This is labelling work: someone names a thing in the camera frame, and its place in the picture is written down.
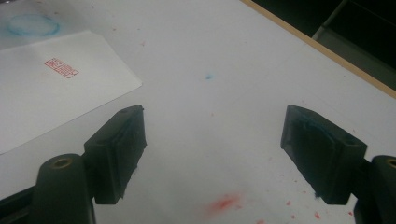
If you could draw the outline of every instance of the white paper sheet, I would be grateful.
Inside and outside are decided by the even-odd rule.
[[[0,50],[0,154],[141,85],[91,32]]]

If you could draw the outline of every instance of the blue stain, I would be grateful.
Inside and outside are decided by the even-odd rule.
[[[47,16],[25,14],[13,17],[7,23],[7,29],[14,35],[48,36],[56,35],[60,25]]]
[[[214,77],[215,77],[215,76],[212,75],[212,74],[207,74],[206,77],[205,77],[205,79],[206,79],[206,80],[210,80],[210,79],[212,79],[212,78],[214,78]]]

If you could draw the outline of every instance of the red stamp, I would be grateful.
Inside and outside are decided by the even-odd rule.
[[[67,78],[73,77],[78,74],[78,70],[72,68],[70,65],[67,65],[66,63],[56,58],[44,62],[44,64],[52,68],[55,72]]]

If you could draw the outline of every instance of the screw hole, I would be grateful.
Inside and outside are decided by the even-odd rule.
[[[50,165],[50,167],[51,167],[52,169],[56,169],[56,170],[57,170],[57,169],[63,169],[64,167],[69,166],[72,162],[73,162],[73,160],[70,159],[70,158],[62,158],[62,159],[59,159],[59,160],[53,162],[53,163]]]
[[[396,160],[395,159],[389,159],[388,164],[389,164],[389,166],[396,169]]]

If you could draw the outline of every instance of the red stain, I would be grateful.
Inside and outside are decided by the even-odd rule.
[[[241,196],[239,194],[226,194],[206,208],[207,217],[220,215],[231,208],[241,209]]]
[[[315,212],[315,218],[320,219],[320,215],[318,212]]]

